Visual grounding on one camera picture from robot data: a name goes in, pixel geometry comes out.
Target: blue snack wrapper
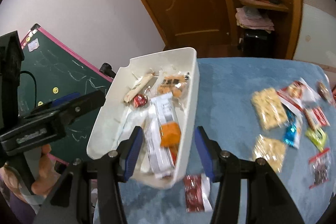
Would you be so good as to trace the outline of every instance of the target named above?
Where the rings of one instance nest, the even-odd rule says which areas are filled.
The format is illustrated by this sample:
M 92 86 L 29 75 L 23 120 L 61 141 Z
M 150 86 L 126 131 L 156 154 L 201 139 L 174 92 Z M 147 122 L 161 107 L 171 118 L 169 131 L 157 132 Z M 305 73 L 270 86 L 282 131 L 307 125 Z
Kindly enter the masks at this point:
M 289 126 L 286 128 L 283 142 L 298 149 L 302 131 L 302 115 L 296 116 L 289 109 L 286 109 L 286 114 Z

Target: wooden shelf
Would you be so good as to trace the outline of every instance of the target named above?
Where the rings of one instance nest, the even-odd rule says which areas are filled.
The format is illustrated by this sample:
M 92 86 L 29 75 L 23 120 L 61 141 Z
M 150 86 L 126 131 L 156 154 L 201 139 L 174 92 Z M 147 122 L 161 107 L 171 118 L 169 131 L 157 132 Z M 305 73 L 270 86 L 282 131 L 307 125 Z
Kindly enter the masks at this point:
M 266 9 L 266 10 L 275 10 L 280 12 L 289 12 L 289 9 L 284 4 L 273 4 L 273 3 L 266 3 L 260 0 L 239 0 L 239 2 L 245 6 L 250 6 L 258 9 Z

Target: green chalkboard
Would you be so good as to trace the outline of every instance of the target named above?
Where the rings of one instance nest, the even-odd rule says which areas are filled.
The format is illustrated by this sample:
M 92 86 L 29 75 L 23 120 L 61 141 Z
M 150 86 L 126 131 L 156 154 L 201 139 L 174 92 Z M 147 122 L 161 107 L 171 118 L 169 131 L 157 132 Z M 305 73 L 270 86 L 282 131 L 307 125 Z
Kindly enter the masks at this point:
M 102 90 L 106 95 L 109 90 L 111 78 L 99 73 L 39 25 L 34 25 L 21 46 L 25 55 L 21 70 L 36 78 L 37 102 L 46 103 L 73 92 L 84 95 Z M 22 74 L 18 88 L 19 115 L 30 112 L 34 102 L 34 82 L 29 75 Z M 66 127 L 67 136 L 51 143 L 51 153 L 67 162 L 77 157 L 88 160 L 86 145 L 98 112 L 99 109 L 94 110 Z

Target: sticker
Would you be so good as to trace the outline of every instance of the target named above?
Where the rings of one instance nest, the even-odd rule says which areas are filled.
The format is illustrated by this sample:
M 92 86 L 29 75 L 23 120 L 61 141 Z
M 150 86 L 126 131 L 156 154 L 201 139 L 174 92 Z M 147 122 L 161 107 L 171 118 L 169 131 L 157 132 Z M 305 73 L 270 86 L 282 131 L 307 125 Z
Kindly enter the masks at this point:
M 28 50 L 32 52 L 33 50 L 36 50 L 39 46 L 39 40 L 36 38 L 28 44 Z

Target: red snack package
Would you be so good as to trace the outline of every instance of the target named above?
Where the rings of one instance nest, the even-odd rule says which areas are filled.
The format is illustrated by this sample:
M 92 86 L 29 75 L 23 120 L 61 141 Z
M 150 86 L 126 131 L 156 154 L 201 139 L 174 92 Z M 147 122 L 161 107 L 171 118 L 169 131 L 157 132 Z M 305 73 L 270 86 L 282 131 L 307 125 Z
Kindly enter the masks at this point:
M 296 116 L 301 115 L 306 103 L 317 102 L 320 96 L 308 84 L 300 78 L 289 86 L 277 90 L 281 103 Z
M 210 180 L 205 174 L 187 175 L 183 179 L 185 204 L 188 213 L 209 212 Z
M 331 165 L 330 149 L 325 148 L 323 152 L 318 153 L 308 160 L 310 171 L 313 177 L 313 183 L 309 189 L 329 181 L 329 172 Z
M 133 106 L 137 108 L 139 106 L 144 106 L 147 103 L 147 97 L 142 94 L 137 94 L 133 99 Z
M 304 110 L 307 122 L 311 129 L 317 129 L 325 126 L 330 126 L 326 116 L 324 115 L 321 107 L 308 108 Z

